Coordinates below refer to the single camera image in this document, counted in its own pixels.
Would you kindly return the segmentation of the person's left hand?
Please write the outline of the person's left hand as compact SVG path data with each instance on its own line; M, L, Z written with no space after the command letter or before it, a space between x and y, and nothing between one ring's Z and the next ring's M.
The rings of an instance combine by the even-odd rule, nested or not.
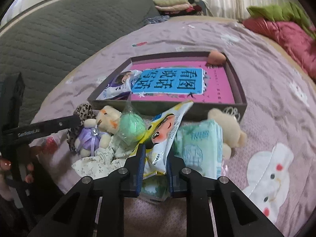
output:
M4 155L1 154L1 197L6 201L13 200L12 187L8 185L8 176L13 181L29 185L34 182L35 158L43 152L42 146L21 144L11 147Z

